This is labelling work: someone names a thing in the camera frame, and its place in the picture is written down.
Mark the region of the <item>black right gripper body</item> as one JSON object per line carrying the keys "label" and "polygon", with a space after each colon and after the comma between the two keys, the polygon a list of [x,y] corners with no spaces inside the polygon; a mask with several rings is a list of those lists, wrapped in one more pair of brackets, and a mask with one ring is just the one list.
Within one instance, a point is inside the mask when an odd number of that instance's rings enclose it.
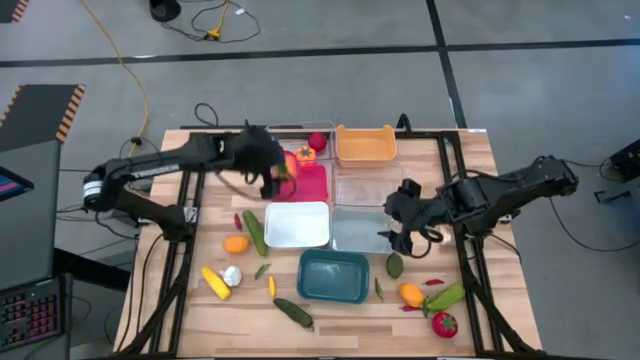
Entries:
{"label": "black right gripper body", "polygon": [[403,231],[433,228],[443,223],[443,201],[438,198],[420,199],[407,195],[389,195],[384,212],[402,225]]}

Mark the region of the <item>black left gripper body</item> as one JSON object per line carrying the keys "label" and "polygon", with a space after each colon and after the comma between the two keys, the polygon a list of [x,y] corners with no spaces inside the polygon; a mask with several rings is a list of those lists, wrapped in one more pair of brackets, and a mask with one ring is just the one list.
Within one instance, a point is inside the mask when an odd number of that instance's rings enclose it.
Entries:
{"label": "black left gripper body", "polygon": [[264,128],[247,125],[233,138],[234,170],[260,174],[284,165],[280,144]]}

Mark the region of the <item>dark green avocado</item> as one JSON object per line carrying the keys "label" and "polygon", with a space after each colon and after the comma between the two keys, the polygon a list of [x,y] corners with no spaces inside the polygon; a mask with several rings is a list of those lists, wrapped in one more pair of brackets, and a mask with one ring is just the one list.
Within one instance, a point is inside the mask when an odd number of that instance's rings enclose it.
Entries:
{"label": "dark green avocado", "polygon": [[386,260],[386,272],[392,279],[398,279],[404,272],[403,258],[397,253],[391,253]]}

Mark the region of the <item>light green cucumber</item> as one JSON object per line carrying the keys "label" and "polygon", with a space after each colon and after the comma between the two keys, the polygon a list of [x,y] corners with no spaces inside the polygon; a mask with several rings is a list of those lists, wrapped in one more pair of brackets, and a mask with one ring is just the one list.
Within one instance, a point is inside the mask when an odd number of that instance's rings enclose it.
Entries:
{"label": "light green cucumber", "polygon": [[249,234],[253,239],[257,253],[262,257],[266,257],[268,254],[268,246],[264,239],[263,225],[260,223],[256,215],[250,210],[245,210],[242,213],[242,217],[246,227],[248,228]]}

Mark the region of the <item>orange yellow mango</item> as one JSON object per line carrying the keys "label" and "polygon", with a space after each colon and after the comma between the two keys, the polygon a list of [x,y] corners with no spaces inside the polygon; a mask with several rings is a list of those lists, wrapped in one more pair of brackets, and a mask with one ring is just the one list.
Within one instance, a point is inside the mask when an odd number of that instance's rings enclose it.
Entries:
{"label": "orange yellow mango", "polygon": [[426,296],[415,284],[403,283],[399,286],[399,295],[404,303],[410,307],[421,307]]}

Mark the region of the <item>orange citrus fruit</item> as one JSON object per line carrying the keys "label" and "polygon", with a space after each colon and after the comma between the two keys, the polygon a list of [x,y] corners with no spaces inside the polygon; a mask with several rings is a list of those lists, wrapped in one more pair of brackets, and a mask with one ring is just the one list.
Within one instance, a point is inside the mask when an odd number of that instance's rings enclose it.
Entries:
{"label": "orange citrus fruit", "polygon": [[249,246],[250,239],[246,235],[228,236],[223,240],[224,251],[232,255],[245,253]]}

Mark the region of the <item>red tomato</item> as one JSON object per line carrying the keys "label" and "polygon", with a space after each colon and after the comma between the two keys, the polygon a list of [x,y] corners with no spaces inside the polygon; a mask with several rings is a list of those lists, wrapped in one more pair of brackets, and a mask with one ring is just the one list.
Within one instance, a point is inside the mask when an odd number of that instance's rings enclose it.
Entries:
{"label": "red tomato", "polygon": [[432,319],[432,330],[441,338],[453,338],[458,333],[455,317],[447,312],[439,312]]}

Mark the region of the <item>white garlic bulb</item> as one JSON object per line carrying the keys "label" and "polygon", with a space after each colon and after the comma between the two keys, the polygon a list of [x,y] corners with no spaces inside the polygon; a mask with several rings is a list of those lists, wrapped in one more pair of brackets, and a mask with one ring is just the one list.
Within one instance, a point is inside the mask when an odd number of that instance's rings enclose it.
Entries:
{"label": "white garlic bulb", "polygon": [[236,266],[229,266],[225,270],[221,270],[219,275],[222,277],[224,283],[230,288],[239,286],[243,278],[242,272]]}

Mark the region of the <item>yellow squash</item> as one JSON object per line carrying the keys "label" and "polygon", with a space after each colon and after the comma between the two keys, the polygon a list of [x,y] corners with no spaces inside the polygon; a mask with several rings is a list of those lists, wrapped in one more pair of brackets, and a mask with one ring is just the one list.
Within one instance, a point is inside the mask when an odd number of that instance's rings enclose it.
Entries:
{"label": "yellow squash", "polygon": [[203,267],[201,269],[201,274],[207,284],[221,300],[227,300],[230,298],[231,289],[217,273],[208,267]]}

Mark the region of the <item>pink plastic basket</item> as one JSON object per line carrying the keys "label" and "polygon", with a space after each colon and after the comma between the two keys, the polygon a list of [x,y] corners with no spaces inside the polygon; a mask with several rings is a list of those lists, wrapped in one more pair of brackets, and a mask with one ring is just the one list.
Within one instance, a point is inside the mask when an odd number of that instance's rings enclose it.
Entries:
{"label": "pink plastic basket", "polygon": [[297,168],[297,176],[280,186],[274,202],[326,202],[328,199],[327,174],[322,165]]}

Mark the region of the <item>long light green pepper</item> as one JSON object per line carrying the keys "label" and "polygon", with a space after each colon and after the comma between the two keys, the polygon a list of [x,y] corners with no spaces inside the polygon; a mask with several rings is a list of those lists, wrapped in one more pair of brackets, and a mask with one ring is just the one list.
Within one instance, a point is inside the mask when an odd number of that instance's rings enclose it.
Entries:
{"label": "long light green pepper", "polygon": [[453,284],[437,294],[432,299],[426,299],[423,303],[422,312],[424,317],[431,313],[444,312],[465,297],[465,289],[460,284]]}

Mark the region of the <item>dark green zucchini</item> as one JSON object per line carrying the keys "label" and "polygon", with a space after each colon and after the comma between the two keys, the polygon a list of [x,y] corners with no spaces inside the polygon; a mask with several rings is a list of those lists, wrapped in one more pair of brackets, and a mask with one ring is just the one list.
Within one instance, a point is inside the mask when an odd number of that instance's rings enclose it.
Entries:
{"label": "dark green zucchini", "polygon": [[313,317],[297,304],[283,298],[275,298],[273,304],[302,328],[315,330]]}

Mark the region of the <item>black equipment box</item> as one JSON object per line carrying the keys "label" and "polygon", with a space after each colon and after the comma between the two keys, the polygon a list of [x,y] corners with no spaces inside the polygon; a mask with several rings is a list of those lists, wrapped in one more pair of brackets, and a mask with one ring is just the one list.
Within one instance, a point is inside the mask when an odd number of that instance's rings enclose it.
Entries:
{"label": "black equipment box", "polygon": [[640,176],[640,139],[630,143],[609,157],[611,167],[623,182]]}

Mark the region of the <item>black hazard striped floor mat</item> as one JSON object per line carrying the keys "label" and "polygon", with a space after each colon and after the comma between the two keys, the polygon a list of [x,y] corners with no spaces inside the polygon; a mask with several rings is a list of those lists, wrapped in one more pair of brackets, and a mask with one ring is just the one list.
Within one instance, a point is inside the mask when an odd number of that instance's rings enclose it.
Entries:
{"label": "black hazard striped floor mat", "polygon": [[29,6],[29,0],[0,0],[0,24],[18,23]]}
{"label": "black hazard striped floor mat", "polygon": [[0,117],[0,152],[56,140],[64,144],[85,84],[21,85]]}

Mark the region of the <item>backlit keyboard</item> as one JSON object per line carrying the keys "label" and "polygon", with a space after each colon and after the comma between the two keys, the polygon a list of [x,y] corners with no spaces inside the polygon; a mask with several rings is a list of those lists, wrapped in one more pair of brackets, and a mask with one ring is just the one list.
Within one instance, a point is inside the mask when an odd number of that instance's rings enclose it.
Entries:
{"label": "backlit keyboard", "polygon": [[65,315],[63,277],[0,291],[0,353],[63,334]]}

